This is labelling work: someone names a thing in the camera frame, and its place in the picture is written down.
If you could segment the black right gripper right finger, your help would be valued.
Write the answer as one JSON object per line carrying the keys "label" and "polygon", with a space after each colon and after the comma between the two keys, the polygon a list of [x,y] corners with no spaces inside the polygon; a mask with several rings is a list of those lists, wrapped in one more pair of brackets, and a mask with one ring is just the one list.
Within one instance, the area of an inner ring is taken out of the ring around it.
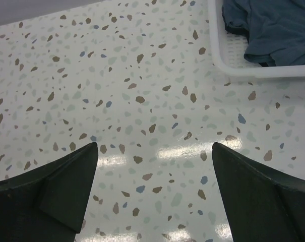
{"label": "black right gripper right finger", "polygon": [[305,241],[305,180],[218,142],[212,161],[234,241]]}

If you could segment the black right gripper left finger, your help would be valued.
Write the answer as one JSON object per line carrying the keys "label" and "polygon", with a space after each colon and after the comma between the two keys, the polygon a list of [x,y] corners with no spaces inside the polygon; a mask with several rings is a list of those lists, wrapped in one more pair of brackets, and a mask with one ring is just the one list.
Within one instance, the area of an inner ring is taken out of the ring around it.
{"label": "black right gripper left finger", "polygon": [[98,162],[92,142],[56,161],[0,181],[0,241],[74,241]]}

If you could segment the blue printed tank top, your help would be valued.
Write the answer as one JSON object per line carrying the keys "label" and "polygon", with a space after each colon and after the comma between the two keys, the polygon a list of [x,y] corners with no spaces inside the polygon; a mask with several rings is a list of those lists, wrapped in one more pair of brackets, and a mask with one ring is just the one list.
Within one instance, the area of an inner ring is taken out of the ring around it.
{"label": "blue printed tank top", "polygon": [[222,16],[227,32],[247,39],[245,60],[305,65],[305,1],[224,1]]}

